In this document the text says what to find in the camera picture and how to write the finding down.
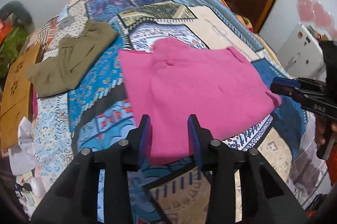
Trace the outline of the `operator right hand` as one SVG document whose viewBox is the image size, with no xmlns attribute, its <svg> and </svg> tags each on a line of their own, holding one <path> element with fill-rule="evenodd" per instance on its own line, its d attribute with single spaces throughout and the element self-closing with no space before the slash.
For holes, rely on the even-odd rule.
<svg viewBox="0 0 337 224">
<path fill-rule="evenodd" d="M 326 131 L 327 121 L 327 117 L 315 115 L 315 142 L 318 146 L 325 144 L 324 132 Z"/>
</svg>

